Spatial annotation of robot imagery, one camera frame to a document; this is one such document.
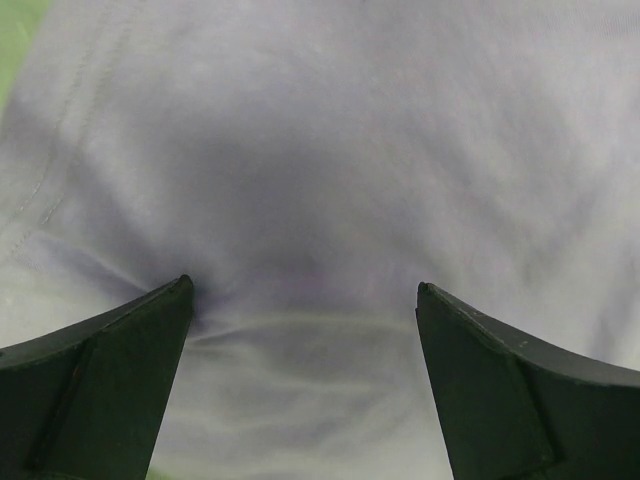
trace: gray fabric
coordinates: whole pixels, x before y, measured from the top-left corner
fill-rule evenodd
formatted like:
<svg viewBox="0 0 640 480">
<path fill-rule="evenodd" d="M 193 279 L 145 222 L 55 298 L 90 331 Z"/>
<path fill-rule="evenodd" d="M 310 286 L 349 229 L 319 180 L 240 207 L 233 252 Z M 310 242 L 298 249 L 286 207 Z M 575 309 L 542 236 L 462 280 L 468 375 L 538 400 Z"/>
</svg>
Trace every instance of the gray fabric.
<svg viewBox="0 0 640 480">
<path fill-rule="evenodd" d="M 0 143 L 0 340 L 188 273 L 154 466 L 451 478 L 419 281 L 640 368 L 639 25 L 631 0 L 59 0 Z"/>
</svg>

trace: gray cloth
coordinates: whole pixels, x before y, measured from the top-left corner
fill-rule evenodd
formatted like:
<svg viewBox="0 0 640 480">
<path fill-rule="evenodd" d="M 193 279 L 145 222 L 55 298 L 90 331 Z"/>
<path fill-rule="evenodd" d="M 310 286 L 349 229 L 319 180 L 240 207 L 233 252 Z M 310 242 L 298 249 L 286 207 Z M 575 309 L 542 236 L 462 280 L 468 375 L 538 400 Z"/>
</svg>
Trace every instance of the gray cloth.
<svg viewBox="0 0 640 480">
<path fill-rule="evenodd" d="M 640 368 L 632 0 L 58 0 L 0 143 L 3 345 L 183 273 L 153 465 L 451 478 L 420 281 Z"/>
</svg>

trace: cloth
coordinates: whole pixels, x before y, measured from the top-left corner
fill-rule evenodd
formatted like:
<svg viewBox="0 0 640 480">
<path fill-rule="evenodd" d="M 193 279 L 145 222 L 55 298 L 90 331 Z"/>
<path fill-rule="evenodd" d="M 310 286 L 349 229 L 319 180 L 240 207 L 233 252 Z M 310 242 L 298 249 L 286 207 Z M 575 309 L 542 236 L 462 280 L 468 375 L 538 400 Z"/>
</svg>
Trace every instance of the cloth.
<svg viewBox="0 0 640 480">
<path fill-rule="evenodd" d="M 152 465 L 451 478 L 420 281 L 640 368 L 631 0 L 57 0 L 0 139 L 1 344 L 189 274 Z"/>
</svg>

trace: green background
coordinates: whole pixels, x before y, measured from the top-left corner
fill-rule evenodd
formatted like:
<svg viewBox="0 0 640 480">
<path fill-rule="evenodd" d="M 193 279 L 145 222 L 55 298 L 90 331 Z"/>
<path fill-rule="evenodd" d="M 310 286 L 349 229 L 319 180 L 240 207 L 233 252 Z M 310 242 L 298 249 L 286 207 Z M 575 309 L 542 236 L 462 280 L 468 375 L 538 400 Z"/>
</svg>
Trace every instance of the green background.
<svg viewBox="0 0 640 480">
<path fill-rule="evenodd" d="M 0 0 L 1 112 L 50 0 Z M 170 480 L 150 471 L 147 480 Z"/>
</svg>

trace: green surface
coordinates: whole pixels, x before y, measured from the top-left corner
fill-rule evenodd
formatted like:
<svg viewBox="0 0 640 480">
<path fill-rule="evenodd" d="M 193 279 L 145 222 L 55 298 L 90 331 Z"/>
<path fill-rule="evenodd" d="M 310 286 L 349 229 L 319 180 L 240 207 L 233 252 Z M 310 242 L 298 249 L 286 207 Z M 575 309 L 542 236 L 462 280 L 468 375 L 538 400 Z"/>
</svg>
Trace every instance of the green surface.
<svg viewBox="0 0 640 480">
<path fill-rule="evenodd" d="M 0 112 L 50 0 L 0 0 Z"/>
</svg>

